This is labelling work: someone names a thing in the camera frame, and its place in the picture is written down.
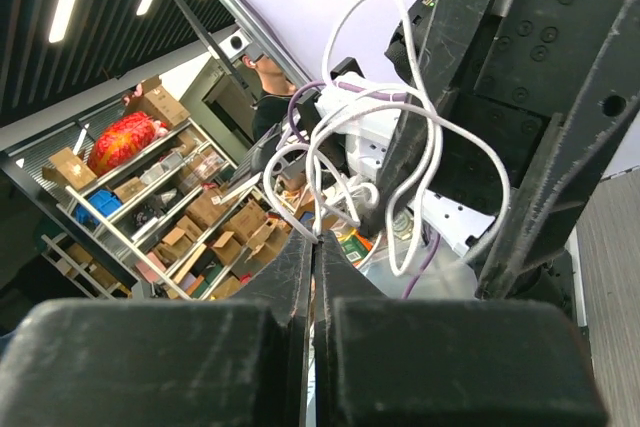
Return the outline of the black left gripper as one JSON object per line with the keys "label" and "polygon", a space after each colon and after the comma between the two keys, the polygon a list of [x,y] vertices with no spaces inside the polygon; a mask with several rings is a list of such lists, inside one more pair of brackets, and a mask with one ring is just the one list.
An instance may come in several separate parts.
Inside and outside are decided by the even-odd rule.
{"label": "black left gripper", "polygon": [[[561,253],[605,168],[590,160],[612,157],[639,111],[639,0],[512,0],[505,16],[492,13],[494,1],[418,0],[413,39],[395,33],[385,53],[438,114],[496,151],[519,190],[482,269],[482,300],[507,297]],[[565,120],[542,142],[554,116]],[[400,113],[365,235],[382,231],[430,139],[423,117]]]}

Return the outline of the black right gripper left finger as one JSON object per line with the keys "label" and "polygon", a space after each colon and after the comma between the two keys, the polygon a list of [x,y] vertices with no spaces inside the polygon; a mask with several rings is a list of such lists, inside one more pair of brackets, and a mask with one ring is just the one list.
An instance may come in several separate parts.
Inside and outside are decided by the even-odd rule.
{"label": "black right gripper left finger", "polygon": [[59,299],[1,362],[5,426],[301,426],[313,246],[216,301]]}

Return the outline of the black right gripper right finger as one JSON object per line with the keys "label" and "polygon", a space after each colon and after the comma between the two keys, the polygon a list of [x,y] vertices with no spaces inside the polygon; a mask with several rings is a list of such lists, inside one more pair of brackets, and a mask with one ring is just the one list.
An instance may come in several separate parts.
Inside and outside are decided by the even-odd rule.
{"label": "black right gripper right finger", "polygon": [[604,426],[578,328],[530,300],[400,300],[314,249],[320,426]]}

